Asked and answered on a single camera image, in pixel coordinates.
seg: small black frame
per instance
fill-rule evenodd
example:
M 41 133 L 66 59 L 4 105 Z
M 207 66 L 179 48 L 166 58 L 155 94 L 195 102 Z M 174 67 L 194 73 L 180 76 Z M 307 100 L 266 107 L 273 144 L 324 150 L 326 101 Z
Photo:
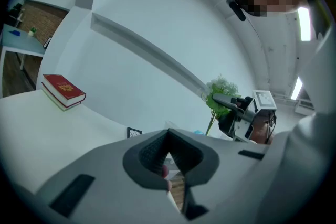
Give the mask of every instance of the small black frame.
M 44 43 L 43 47 L 44 49 L 47 49 L 52 37 L 49 37 L 48 40 Z
M 142 131 L 127 127 L 127 138 L 135 137 L 141 134 L 142 134 Z

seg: red book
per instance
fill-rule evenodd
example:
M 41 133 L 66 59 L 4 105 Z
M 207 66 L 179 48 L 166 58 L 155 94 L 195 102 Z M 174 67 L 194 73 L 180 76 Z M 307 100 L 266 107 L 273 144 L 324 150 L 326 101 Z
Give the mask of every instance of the red book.
M 78 89 L 62 75 L 43 76 L 43 86 L 65 108 L 79 104 L 86 98 L 86 93 Z

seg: desk leg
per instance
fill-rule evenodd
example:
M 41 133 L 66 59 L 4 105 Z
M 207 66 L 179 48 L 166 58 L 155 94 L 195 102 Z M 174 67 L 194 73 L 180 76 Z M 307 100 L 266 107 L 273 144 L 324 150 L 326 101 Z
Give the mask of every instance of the desk leg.
M 23 65 L 25 64 L 25 60 L 26 60 L 26 54 L 22 55 L 22 60 L 21 60 L 21 65 L 20 65 L 20 70 L 23 70 Z
M 2 95 L 2 75 L 4 72 L 5 55 L 6 55 L 6 49 L 5 47 L 2 47 L 1 56 L 0 56 L 0 98 L 3 97 Z

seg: brick wall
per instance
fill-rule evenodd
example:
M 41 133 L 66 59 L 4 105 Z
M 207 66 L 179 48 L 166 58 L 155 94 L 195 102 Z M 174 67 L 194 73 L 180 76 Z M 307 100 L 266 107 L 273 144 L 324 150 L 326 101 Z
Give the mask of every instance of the brick wall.
M 68 14 L 65 10 L 29 0 L 25 0 L 22 9 L 23 22 L 20 23 L 19 29 L 29 32 L 32 27 L 37 28 L 34 36 L 41 44 L 55 33 Z
M 37 28 L 34 37 L 36 37 L 42 45 L 49 37 L 54 35 L 57 27 L 68 14 L 68 12 L 63 9 L 29 0 L 25 0 L 22 9 L 24 9 L 23 22 L 19 24 L 18 28 L 26 32 L 29 32 L 32 27 Z M 25 69 L 33 83 L 37 81 L 41 62 L 41 57 L 31 55 L 27 55 L 26 57 Z

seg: wooden floor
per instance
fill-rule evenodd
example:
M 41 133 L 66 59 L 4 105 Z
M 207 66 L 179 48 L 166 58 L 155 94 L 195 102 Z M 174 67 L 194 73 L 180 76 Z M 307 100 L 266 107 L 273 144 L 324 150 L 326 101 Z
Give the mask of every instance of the wooden floor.
M 181 211 L 184 198 L 184 177 L 182 176 L 181 173 L 178 173 L 172 179 L 170 179 L 170 181 L 173 185 L 170 192 L 174 198 L 177 207 Z
M 34 91 L 24 72 L 20 70 L 20 63 L 14 52 L 6 52 L 2 89 L 3 97 Z

